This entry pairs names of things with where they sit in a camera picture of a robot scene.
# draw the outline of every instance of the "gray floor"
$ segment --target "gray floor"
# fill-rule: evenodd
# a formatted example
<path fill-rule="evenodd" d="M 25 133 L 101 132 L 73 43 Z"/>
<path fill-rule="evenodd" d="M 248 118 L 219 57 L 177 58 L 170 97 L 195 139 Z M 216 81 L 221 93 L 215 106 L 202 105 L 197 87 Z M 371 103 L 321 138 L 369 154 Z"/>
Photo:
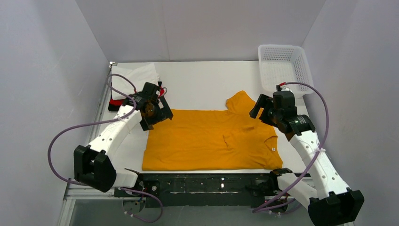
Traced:
<path fill-rule="evenodd" d="M 144 209 L 140 216 L 157 217 L 159 209 Z M 80 200 L 72 216 L 71 226 L 148 225 L 125 215 L 120 200 Z M 305 208 L 277 218 L 267 213 L 253 214 L 245 206 L 166 207 L 163 216 L 152 226 L 312 226 Z"/>

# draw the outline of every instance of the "white plastic basket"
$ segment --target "white plastic basket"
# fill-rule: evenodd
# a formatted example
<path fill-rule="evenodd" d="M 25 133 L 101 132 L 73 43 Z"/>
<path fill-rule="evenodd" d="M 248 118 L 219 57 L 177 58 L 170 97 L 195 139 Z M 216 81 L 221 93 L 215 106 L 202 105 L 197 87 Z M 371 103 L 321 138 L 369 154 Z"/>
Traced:
<path fill-rule="evenodd" d="M 303 48 L 290 45 L 261 45 L 258 48 L 258 55 L 262 87 L 267 92 L 275 92 L 276 85 L 285 81 L 298 81 L 313 86 Z M 306 86 L 289 87 L 296 98 L 313 92 Z"/>

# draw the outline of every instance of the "orange t-shirt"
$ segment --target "orange t-shirt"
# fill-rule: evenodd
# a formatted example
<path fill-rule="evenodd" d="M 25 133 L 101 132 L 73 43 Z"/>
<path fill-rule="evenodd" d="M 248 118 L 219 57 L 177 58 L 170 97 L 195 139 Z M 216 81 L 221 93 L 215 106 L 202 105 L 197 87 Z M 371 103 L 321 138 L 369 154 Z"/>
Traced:
<path fill-rule="evenodd" d="M 226 101 L 226 111 L 173 110 L 173 119 L 148 135 L 143 170 L 277 169 L 272 126 L 249 117 L 253 101 L 244 91 Z"/>

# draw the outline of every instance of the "white wall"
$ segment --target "white wall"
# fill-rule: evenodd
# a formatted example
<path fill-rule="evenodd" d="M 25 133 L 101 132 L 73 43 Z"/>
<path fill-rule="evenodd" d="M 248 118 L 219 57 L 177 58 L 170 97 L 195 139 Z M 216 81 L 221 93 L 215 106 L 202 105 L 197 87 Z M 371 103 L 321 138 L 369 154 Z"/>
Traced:
<path fill-rule="evenodd" d="M 0 3 L 0 225 L 54 226 L 66 183 L 47 163 L 62 129 L 93 120 L 107 60 L 74 0 Z M 73 150 L 88 129 L 54 147 L 54 164 L 73 177 Z"/>
<path fill-rule="evenodd" d="M 327 0 L 303 44 L 330 111 L 328 154 L 365 197 L 357 226 L 398 224 L 398 25 L 397 0 Z M 306 101 L 322 135 L 321 101 Z"/>
<path fill-rule="evenodd" d="M 302 45 L 325 0 L 76 0 L 110 61 L 255 60 Z"/>

